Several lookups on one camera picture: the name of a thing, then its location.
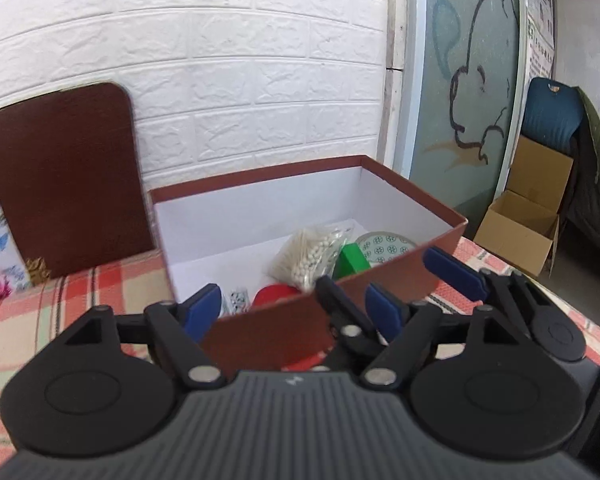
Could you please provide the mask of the open cardboard box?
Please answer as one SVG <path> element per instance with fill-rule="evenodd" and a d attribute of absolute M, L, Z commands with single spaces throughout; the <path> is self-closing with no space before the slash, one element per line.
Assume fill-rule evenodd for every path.
<path fill-rule="evenodd" d="M 486 211 L 474 242 L 532 276 L 550 271 L 571 167 L 569 156 L 521 136 L 505 190 Z"/>

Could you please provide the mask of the brown shoe box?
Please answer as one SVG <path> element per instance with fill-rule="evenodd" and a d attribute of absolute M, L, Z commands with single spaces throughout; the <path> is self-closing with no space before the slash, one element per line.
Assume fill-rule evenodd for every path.
<path fill-rule="evenodd" d="M 358 155 L 223 174 L 156 188 L 157 237 L 179 300 L 207 284 L 225 313 L 202 348 L 226 374 L 280 370 L 332 344 L 313 295 L 344 248 L 389 234 L 388 252 L 340 286 L 362 304 L 376 283 L 404 300 L 432 292 L 431 246 L 455 249 L 466 219 L 373 159 Z"/>

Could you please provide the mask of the dark jacket on chair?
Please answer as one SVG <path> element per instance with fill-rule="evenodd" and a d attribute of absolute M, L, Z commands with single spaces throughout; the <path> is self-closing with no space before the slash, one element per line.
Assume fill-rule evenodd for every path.
<path fill-rule="evenodd" d="M 586 93 L 576 90 L 584 116 L 572 137 L 574 183 L 567 217 L 600 248 L 600 115 Z"/>

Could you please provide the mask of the white printed packet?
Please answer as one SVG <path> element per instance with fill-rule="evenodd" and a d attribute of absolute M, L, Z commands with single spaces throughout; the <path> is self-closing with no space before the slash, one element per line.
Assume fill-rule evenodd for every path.
<path fill-rule="evenodd" d="M 222 298 L 221 315 L 233 316 L 247 312 L 251 307 L 248 290 L 238 287 L 227 292 Z"/>

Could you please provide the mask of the glass door with cartoon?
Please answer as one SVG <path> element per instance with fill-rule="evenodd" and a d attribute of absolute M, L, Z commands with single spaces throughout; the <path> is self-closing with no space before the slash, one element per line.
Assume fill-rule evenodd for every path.
<path fill-rule="evenodd" d="M 468 220 L 491 205 L 517 89 L 519 0 L 427 0 L 410 178 Z"/>

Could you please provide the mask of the blue chair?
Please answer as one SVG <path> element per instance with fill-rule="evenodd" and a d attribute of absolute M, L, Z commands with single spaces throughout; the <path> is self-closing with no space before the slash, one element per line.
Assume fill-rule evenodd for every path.
<path fill-rule="evenodd" d="M 542 77 L 530 81 L 521 134 L 564 155 L 571 153 L 571 137 L 584 117 L 576 88 Z"/>

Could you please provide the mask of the green box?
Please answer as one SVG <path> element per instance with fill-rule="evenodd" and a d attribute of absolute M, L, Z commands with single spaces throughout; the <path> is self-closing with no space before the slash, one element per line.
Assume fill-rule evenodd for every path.
<path fill-rule="evenodd" d="M 371 267 L 370 262 L 358 244 L 345 244 L 340 250 L 334 270 L 332 271 L 332 279 L 338 281 L 342 278 L 364 272 Z"/>

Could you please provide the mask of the red tape roll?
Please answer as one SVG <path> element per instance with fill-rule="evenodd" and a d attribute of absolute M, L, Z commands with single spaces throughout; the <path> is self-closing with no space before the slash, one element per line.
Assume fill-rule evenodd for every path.
<path fill-rule="evenodd" d="M 270 304 L 277 304 L 289 298 L 299 296 L 300 292 L 294 286 L 286 284 L 272 284 L 262 287 L 254 296 L 251 307 L 253 310 L 261 310 Z"/>

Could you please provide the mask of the clear bag of cotton swabs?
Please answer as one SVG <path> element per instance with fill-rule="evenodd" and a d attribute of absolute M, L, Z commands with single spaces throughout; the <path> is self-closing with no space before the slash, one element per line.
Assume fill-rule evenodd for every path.
<path fill-rule="evenodd" d="M 321 276 L 332 274 L 340 250 L 352 232 L 352 224 L 300 229 L 279 249 L 266 273 L 300 292 L 310 292 Z"/>

